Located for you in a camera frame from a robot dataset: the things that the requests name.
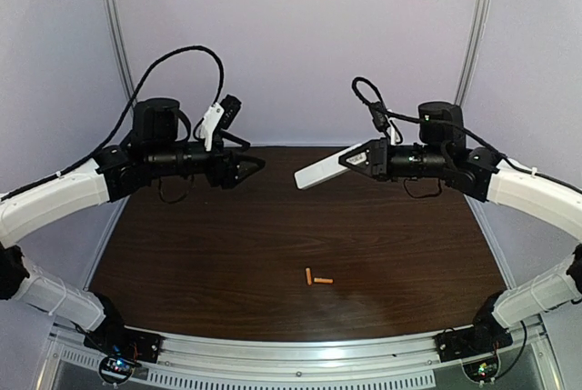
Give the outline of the white remote control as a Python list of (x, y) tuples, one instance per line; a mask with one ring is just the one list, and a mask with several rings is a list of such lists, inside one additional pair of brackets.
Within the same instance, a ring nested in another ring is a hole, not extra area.
[(296, 187), (299, 190), (307, 190), (310, 187), (320, 185), (325, 181), (346, 173), (348, 169), (338, 163), (338, 158), (339, 156), (350, 151), (357, 151), (350, 150), (349, 148), (350, 146), (340, 152), (330, 155), (296, 171), (294, 174)]

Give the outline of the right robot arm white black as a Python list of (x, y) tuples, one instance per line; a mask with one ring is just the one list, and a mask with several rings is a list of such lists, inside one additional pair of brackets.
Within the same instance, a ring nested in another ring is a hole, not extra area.
[[(418, 143), (391, 145), (387, 137), (371, 140), (342, 154), (338, 163), (377, 181), (435, 178), (480, 202), (508, 206), (581, 236), (581, 194), (542, 176), (534, 169), (514, 165), (486, 144), (466, 147), (468, 131), (462, 109), (447, 102), (418, 107)], [(507, 329), (520, 321), (581, 300), (581, 250), (562, 263), (505, 292), (491, 295), (467, 333), (467, 348), (486, 354)]]

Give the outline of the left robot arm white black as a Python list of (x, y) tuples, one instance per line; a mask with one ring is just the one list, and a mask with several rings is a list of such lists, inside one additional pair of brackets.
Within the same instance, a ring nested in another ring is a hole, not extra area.
[(246, 154), (250, 144), (228, 132), (241, 102), (232, 95), (211, 105), (195, 141), (179, 138), (191, 126), (180, 104), (156, 97), (135, 106), (132, 129), (120, 145), (98, 149), (69, 172), (1, 197), (1, 297), (21, 300), (69, 320), (112, 357), (125, 355), (131, 339), (115, 306), (102, 295), (73, 288), (26, 258), (18, 241), (83, 209), (113, 203), (137, 190), (178, 176), (204, 175), (213, 187), (231, 189), (261, 171), (264, 160)]

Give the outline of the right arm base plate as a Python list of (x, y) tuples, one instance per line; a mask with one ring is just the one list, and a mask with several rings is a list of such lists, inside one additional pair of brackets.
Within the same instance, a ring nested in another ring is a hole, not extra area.
[(493, 353), (498, 348), (513, 344), (513, 338), (508, 332), (491, 335), (486, 329), (474, 326), (448, 328), (436, 334), (434, 341), (442, 363)]

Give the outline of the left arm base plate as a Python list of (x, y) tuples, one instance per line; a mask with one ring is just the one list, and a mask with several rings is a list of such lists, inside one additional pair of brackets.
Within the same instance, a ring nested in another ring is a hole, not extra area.
[(156, 333), (130, 329), (122, 325), (100, 325), (84, 333), (83, 345), (102, 354), (119, 356), (138, 363), (155, 364), (163, 337)]

